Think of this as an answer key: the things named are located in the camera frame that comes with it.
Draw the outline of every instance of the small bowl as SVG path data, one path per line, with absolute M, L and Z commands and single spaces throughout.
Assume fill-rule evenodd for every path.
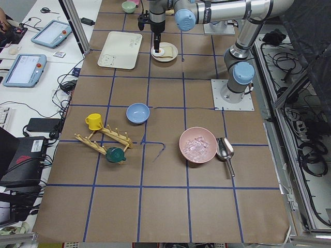
M 143 103 L 134 103 L 126 110 L 126 117 L 134 124 L 141 124 L 149 118 L 149 108 Z
M 206 145 L 203 152 L 198 158 L 193 158 L 192 154 L 185 152 L 187 143 L 193 142 L 195 139 L 203 137 L 202 144 Z M 201 127 L 189 128 L 182 133 L 179 139 L 179 148 L 183 156 L 190 162 L 202 164 L 210 161 L 217 152 L 217 141 L 215 136 L 207 129 Z
M 122 10 L 125 13 L 132 14 L 136 10 L 136 3 L 131 1 L 126 1 L 122 3 Z

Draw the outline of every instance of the keyboard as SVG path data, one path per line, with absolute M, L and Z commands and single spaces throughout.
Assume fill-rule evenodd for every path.
M 5 130 L 7 130 L 12 110 L 9 107 L 0 106 L 0 127 Z

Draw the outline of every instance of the green bowl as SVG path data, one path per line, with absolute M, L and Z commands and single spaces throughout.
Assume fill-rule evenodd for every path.
M 122 3 L 122 10 L 125 13 L 132 14 L 136 10 L 136 3 L 131 1 L 126 1 Z

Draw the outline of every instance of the hand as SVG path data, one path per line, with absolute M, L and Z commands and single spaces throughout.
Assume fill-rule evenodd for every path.
M 7 22 L 6 14 L 2 8 L 0 8 L 0 26 L 1 26 L 0 32 L 2 33 L 7 31 L 10 27 L 9 23 Z

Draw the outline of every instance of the yellow cup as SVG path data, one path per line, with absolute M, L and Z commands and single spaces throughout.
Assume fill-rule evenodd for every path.
M 101 115 L 94 113 L 94 114 L 90 114 L 86 119 L 85 119 L 86 124 L 88 124 L 88 128 L 90 130 L 100 130 L 101 128 L 103 128 L 102 125 L 102 119 L 101 119 Z

